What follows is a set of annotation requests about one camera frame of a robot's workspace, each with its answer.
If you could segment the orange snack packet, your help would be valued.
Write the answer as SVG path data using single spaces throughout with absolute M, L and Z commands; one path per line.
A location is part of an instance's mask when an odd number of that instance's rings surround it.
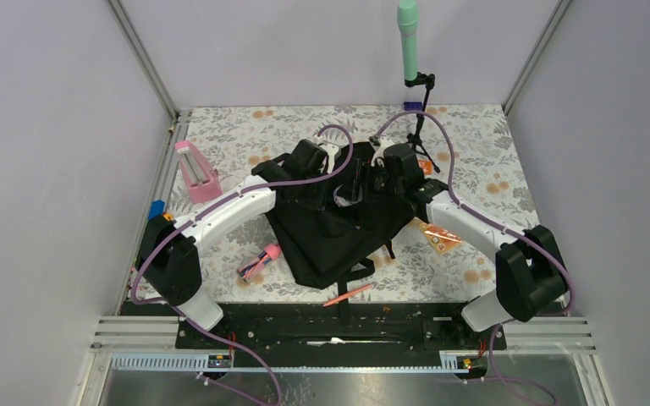
M 439 226 L 422 223 L 419 225 L 419 229 L 426 241 L 439 255 L 444 255 L 462 244 L 462 240 L 457 235 Z

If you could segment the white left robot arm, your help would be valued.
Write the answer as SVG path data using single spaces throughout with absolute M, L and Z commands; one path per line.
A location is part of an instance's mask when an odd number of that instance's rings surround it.
M 335 169 L 340 147 L 301 140 L 290 153 L 261 162 L 229 192 L 198 211 L 146 224 L 136 259 L 135 283 L 146 280 L 159 300 L 197 324 L 196 336 L 210 348 L 226 342 L 223 310 L 207 292 L 200 257 L 244 222 L 271 211 L 288 193 L 306 190 L 308 180 Z

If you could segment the black student backpack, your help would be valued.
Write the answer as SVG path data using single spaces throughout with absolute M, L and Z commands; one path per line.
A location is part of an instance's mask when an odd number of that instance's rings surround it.
M 358 163 L 372 158 L 367 142 L 341 147 L 328 176 L 308 180 L 306 190 L 288 193 L 266 214 L 295 282 L 325 289 L 333 284 L 344 294 L 351 281 L 370 277 L 369 255 L 390 249 L 393 238 L 415 215 L 393 198 L 375 198 L 345 208 L 333 202 L 333 191 Z

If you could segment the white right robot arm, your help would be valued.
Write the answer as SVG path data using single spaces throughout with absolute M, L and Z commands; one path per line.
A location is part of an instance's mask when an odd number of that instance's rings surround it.
M 340 200 L 393 198 L 423 222 L 446 228 L 495 265 L 494 290 L 460 311 L 451 335 L 473 348 L 485 330 L 507 321 L 529 321 L 570 290 L 559 247 L 544 226 L 516 231 L 458 198 L 449 184 L 425 176 L 416 153 L 404 144 L 381 142 L 372 158 L 355 165 L 335 190 Z

